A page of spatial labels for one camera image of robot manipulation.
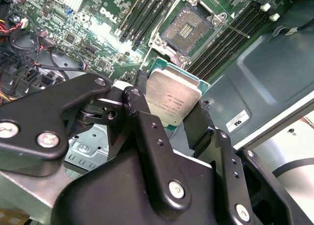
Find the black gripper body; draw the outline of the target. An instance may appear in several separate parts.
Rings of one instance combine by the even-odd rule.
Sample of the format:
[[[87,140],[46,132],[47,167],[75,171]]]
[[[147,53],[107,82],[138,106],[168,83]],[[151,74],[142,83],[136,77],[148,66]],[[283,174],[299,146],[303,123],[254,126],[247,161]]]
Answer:
[[[214,170],[176,156],[191,191],[182,214],[150,203],[139,155],[130,150],[70,183],[52,210],[53,225],[219,225]]]

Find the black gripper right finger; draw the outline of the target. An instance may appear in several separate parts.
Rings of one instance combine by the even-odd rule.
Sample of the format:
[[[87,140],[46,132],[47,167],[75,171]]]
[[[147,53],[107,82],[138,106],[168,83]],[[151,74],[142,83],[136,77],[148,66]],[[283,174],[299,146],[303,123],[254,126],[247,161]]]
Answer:
[[[214,170],[215,215],[220,225],[307,225],[308,216],[262,160],[236,150],[199,101],[183,121],[194,158]]]

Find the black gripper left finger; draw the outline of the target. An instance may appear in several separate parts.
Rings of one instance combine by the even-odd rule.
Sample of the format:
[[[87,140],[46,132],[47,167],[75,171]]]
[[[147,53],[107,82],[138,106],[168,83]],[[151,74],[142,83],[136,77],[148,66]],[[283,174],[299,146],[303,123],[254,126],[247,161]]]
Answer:
[[[108,81],[86,74],[5,104],[0,109],[0,168],[44,177],[57,172],[69,149],[75,117],[89,101],[105,99],[116,116],[105,121],[110,136],[109,163],[138,155],[151,206],[164,217],[183,214],[192,202],[160,119],[152,115],[136,87],[112,91]]]

